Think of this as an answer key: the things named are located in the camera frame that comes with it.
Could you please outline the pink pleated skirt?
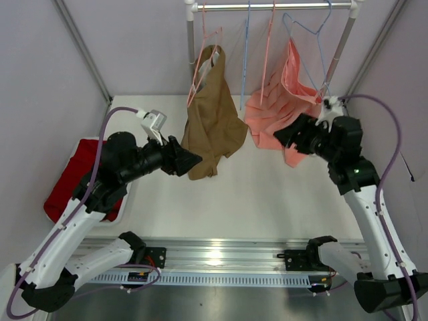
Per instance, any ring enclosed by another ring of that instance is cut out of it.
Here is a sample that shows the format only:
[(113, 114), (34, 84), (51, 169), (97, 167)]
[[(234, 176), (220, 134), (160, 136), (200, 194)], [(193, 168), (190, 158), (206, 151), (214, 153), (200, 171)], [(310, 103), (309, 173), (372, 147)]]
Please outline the pink pleated skirt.
[(300, 67), (300, 55), (290, 40), (267, 85), (255, 91), (245, 103), (244, 122), (256, 147), (282, 151), (290, 167), (298, 166), (306, 155), (294, 147), (282, 146), (274, 132), (291, 125), (301, 113), (318, 117), (322, 102), (317, 90), (300, 82)]

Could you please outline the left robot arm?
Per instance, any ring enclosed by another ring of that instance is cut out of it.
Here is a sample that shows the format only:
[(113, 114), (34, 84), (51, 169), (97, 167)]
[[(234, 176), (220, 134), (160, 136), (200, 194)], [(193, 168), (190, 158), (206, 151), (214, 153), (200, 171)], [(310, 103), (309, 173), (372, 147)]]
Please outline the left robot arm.
[(101, 144), (100, 165), (84, 175), (54, 228), (36, 252), (17, 266), (13, 293), (36, 310), (55, 312), (85, 283), (116, 266), (144, 263), (146, 243), (135, 233), (121, 233), (112, 243), (72, 259), (88, 232), (104, 220), (127, 194), (131, 182), (160, 169), (181, 177), (202, 161), (174, 136), (150, 138), (139, 147), (133, 134), (116, 132)]

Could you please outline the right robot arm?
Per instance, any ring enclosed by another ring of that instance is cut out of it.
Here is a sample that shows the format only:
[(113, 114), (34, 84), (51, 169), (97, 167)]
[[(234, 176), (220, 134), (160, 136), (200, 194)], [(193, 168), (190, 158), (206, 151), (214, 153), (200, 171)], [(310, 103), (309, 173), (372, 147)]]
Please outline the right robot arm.
[(393, 228), (374, 165), (361, 155), (360, 120), (338, 116), (332, 123), (301, 114), (288, 127), (274, 132), (284, 147), (315, 154), (328, 165), (331, 181), (351, 209), (364, 239), (369, 265), (332, 236), (310, 239), (306, 264), (338, 272), (354, 288), (367, 313), (416, 302), (427, 293), (427, 273), (418, 272)]

